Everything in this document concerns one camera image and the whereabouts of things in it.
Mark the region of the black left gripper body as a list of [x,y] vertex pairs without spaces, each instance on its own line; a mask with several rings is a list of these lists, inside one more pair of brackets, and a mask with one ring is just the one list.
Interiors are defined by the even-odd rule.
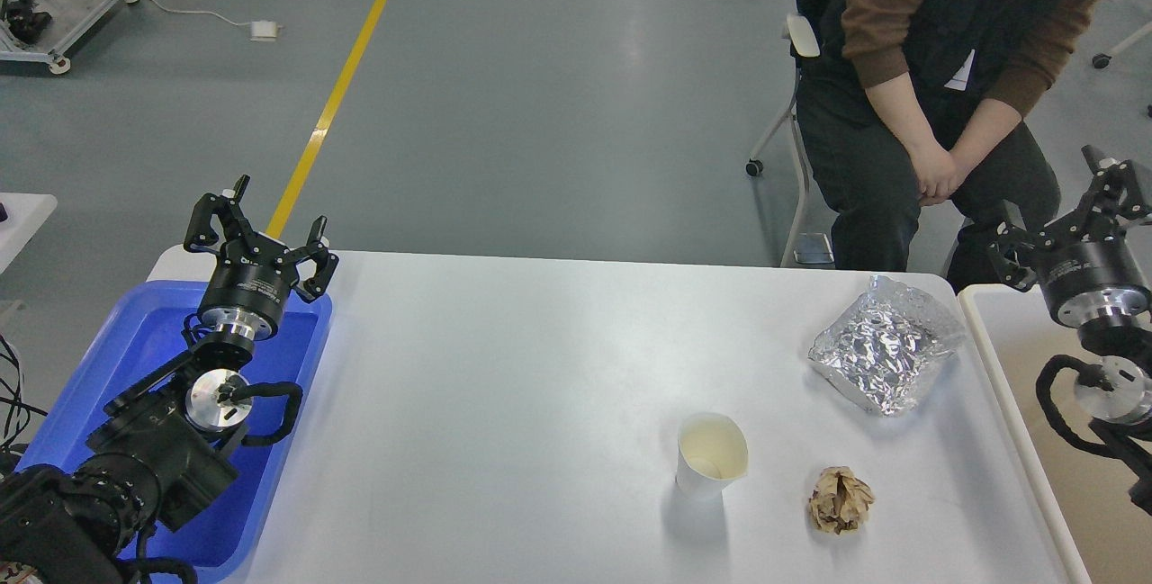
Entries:
[[238,240],[226,244],[200,299],[199,321],[215,329],[235,323],[248,329],[248,337],[275,337],[300,282],[295,265],[283,261],[288,252],[276,240],[259,242],[255,251]]

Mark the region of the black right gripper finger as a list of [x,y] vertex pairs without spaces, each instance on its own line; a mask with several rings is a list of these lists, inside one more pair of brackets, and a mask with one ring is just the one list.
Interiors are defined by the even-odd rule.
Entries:
[[1029,232],[1016,203],[1000,200],[991,210],[995,226],[985,255],[996,283],[1029,291],[1040,279],[1040,264],[1055,249],[1048,232]]
[[1151,170],[1136,160],[1117,160],[1085,145],[1082,157],[1092,173],[1089,189],[1071,212],[1068,232],[1082,242],[1120,238],[1151,220]]

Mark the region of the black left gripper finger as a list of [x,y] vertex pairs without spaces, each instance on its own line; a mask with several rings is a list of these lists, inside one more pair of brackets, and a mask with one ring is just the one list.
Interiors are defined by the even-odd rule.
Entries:
[[328,218],[316,218],[306,242],[285,252],[285,280],[301,301],[314,302],[321,297],[338,271],[340,257],[332,252],[325,238],[327,227]]
[[253,252],[257,244],[257,233],[253,232],[241,208],[241,200],[250,179],[250,175],[240,175],[230,192],[206,192],[194,203],[188,228],[185,228],[185,251],[222,255],[222,251],[217,249],[218,243],[225,248],[238,240],[244,252]]

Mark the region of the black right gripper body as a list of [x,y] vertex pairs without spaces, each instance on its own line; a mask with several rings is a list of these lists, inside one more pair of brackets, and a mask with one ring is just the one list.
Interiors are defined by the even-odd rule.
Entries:
[[1061,326],[1083,326],[1119,314],[1134,318],[1149,310],[1149,285],[1124,238],[1075,242],[1044,249],[1034,273],[1049,318]]

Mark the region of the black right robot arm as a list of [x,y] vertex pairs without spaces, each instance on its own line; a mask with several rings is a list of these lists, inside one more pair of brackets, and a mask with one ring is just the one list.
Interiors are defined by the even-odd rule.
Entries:
[[1017,291],[1037,286],[1049,318],[1074,329],[1086,362],[1053,355],[1036,395],[1058,437],[1071,447],[1117,460],[1132,473],[1131,502],[1151,510],[1151,386],[1149,278],[1127,244],[1130,229],[1149,225],[1149,169],[1082,149],[1092,179],[1073,211],[1030,230],[1020,207],[1001,202],[985,248],[996,280]]

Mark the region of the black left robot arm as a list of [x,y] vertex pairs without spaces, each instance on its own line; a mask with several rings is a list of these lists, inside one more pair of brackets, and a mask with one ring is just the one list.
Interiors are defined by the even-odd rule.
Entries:
[[185,318],[185,350],[104,405],[77,469],[35,464],[3,478],[3,581],[149,583],[161,572],[196,583],[184,559],[149,556],[149,539],[184,528],[230,488],[236,449],[291,435],[304,387],[242,371],[275,337],[291,294],[320,299],[340,260],[325,217],[301,247],[256,232],[241,208],[247,187],[242,175],[194,205],[184,249],[214,256],[215,268]]

